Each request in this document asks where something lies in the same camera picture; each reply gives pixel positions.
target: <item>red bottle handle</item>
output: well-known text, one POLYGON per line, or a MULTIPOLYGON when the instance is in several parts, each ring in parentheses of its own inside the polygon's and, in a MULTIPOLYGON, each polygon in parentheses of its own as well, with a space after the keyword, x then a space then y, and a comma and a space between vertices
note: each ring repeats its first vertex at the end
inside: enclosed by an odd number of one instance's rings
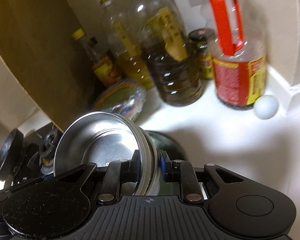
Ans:
POLYGON ((242 49, 244 45, 243 25, 239 2, 238 0, 233 0, 233 2, 237 16, 237 26, 239 29, 239 41, 237 44, 232 43, 232 33, 225 0, 210 0, 217 24, 219 44, 223 53, 228 56, 234 56, 234 54, 242 49))

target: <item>red label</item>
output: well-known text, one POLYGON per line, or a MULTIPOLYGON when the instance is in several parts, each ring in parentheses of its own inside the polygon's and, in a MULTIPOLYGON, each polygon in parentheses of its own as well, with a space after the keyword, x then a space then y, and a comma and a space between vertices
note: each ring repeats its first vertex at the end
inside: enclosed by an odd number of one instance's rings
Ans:
POLYGON ((226 62, 213 59, 218 97, 229 104, 253 104, 263 93, 265 58, 250 62, 226 62))

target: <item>ribbed black surface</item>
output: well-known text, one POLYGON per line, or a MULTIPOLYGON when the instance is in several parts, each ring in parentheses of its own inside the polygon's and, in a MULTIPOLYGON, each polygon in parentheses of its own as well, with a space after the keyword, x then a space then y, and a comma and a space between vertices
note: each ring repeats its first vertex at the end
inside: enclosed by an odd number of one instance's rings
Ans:
MULTIPOLYGON (((177 196, 124 196, 115 205, 99 207, 78 231, 60 240, 239 240, 208 219, 200 207, 177 196)), ((281 236, 277 240, 289 240, 281 236)))

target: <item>black jar lid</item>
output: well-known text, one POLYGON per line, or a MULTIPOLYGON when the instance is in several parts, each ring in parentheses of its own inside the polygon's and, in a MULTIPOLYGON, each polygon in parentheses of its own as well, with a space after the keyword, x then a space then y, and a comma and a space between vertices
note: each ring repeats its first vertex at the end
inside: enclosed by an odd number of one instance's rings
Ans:
POLYGON ((207 41, 210 37, 215 36, 215 32, 212 29, 203 28, 190 32, 188 36, 192 41, 207 41))

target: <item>white ball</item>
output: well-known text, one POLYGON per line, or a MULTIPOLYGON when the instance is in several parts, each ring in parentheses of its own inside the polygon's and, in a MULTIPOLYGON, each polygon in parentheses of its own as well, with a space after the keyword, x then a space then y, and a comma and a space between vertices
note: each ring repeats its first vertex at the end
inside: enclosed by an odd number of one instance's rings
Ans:
POLYGON ((278 112, 279 103, 273 96, 262 96, 255 103, 253 107, 256 117, 262 120, 270 119, 278 112))

